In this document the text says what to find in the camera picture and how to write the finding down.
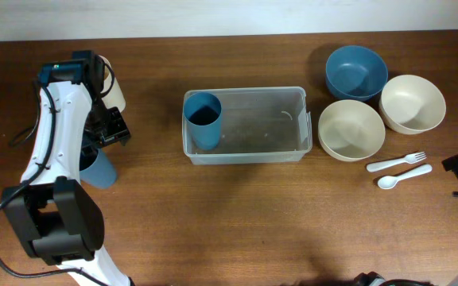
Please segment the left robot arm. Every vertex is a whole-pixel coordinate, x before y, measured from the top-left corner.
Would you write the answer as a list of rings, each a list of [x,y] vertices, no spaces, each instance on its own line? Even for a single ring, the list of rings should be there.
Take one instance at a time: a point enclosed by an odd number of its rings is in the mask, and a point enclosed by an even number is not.
[[[53,266],[41,276],[67,273],[80,285],[132,285],[103,242],[102,211],[83,189],[111,186],[115,169],[102,148],[126,144],[121,91],[111,66],[91,50],[44,64],[32,156],[19,185],[2,192],[5,213],[26,254]]]

